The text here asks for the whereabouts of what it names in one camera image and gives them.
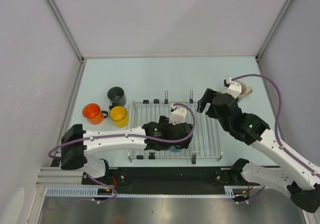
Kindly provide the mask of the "blue mug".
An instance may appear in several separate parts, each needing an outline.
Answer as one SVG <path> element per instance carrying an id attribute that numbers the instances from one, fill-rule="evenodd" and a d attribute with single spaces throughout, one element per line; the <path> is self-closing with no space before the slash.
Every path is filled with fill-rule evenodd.
<path id="1" fill-rule="evenodd" d="M 184 148 L 179 148 L 178 146 L 171 146 L 169 150 L 173 153 L 179 153 L 179 152 L 182 152 Z"/>

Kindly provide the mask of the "cream floral mug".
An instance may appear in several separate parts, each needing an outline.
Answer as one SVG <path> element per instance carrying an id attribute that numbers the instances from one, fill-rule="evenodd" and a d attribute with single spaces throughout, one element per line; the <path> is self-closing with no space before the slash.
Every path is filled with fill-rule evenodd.
<path id="1" fill-rule="evenodd" d="M 242 99 L 247 98 L 253 93 L 253 88 L 251 86 L 247 86 L 244 82 L 236 80 L 240 86 L 241 86 L 241 93 L 238 96 L 238 102 L 240 102 Z"/>

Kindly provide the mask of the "yellow mug black handle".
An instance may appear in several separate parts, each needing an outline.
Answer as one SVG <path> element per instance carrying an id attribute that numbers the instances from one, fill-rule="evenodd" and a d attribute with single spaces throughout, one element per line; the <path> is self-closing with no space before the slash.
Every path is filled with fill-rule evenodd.
<path id="1" fill-rule="evenodd" d="M 118 128 L 124 128 L 129 123 L 128 111 L 123 106 L 115 106 L 109 112 L 109 117 Z"/>

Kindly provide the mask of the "dark green mug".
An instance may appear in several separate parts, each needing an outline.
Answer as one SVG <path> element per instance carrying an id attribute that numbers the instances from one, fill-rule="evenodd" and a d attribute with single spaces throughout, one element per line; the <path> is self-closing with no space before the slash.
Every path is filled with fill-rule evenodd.
<path id="1" fill-rule="evenodd" d="M 110 101 L 110 106 L 109 106 L 110 110 L 118 106 L 124 107 L 127 103 L 125 92 L 119 86 L 114 86 L 110 88 L 107 92 L 107 98 Z"/>

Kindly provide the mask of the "orange mug black handle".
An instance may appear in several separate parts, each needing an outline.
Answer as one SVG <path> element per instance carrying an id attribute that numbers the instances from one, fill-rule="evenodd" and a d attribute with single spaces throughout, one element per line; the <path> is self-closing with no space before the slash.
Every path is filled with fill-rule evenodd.
<path id="1" fill-rule="evenodd" d="M 83 108 L 82 115 L 90 124 L 99 125 L 109 116 L 109 113 L 105 110 L 101 110 L 98 104 L 90 103 Z"/>

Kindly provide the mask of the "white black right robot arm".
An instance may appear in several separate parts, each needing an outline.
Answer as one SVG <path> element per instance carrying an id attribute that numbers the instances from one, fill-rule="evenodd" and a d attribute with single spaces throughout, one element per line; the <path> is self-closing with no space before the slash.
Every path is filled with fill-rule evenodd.
<path id="1" fill-rule="evenodd" d="M 320 207 L 320 168 L 276 137 L 270 126 L 252 113 L 242 112 L 238 99 L 229 93 L 208 88 L 197 103 L 197 112 L 218 120 L 224 131 L 236 140 L 260 151 L 283 171 L 276 172 L 245 159 L 238 159 L 231 180 L 259 183 L 289 197 L 300 209 L 315 213 Z"/>

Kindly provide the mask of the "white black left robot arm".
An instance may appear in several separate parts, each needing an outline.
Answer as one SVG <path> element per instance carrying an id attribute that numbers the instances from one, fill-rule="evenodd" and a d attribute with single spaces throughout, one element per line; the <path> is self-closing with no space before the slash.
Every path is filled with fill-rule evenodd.
<path id="1" fill-rule="evenodd" d="M 193 138 L 196 118 L 192 123 L 172 123 L 166 116 L 126 130 L 97 132 L 75 124 L 61 138 L 62 170 L 78 170 L 89 164 L 89 156 L 117 150 L 167 151 L 172 146 L 187 149 Z"/>

